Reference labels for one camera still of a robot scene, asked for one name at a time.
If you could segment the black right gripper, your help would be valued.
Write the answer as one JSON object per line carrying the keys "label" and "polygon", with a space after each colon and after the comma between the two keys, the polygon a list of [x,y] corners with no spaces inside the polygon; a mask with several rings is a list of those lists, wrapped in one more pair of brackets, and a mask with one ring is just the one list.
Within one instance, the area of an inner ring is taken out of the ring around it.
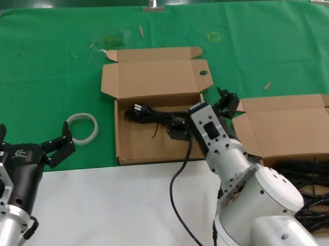
{"label": "black right gripper", "polygon": [[[236,139],[235,131],[230,127],[226,118],[232,119],[237,111],[239,98],[236,93],[231,93],[228,90],[217,88],[220,99],[213,105],[213,110],[216,116],[220,117],[219,122],[222,125],[226,135],[230,139]],[[167,133],[171,139],[189,140],[191,135],[191,125],[187,118],[172,118],[167,122]]]}

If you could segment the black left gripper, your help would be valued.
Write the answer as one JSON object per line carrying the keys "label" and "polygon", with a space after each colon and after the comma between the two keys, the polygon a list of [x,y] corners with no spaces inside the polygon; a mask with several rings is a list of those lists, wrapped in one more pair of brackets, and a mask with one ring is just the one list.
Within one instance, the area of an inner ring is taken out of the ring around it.
{"label": "black left gripper", "polygon": [[31,214],[45,164],[55,168],[76,151],[68,122],[63,123],[61,136],[41,144],[12,145],[4,142],[5,124],[0,124],[0,162],[13,184],[8,204]]}

